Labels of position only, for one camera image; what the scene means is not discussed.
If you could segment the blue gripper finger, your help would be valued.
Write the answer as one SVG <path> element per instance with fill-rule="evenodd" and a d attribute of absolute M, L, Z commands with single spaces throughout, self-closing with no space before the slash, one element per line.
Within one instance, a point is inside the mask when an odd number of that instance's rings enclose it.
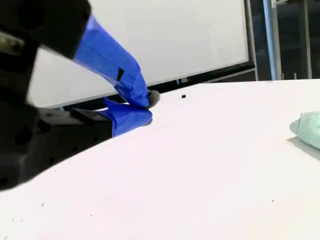
<path fill-rule="evenodd" d="M 101 142 L 148 125 L 143 107 L 104 100 L 106 110 L 42 108 L 37 123 L 37 166 L 51 167 Z"/>
<path fill-rule="evenodd" d="M 147 88 L 138 62 L 91 11 L 87 0 L 41 1 L 41 46 L 103 77 L 129 104 L 156 105 L 159 92 Z"/>

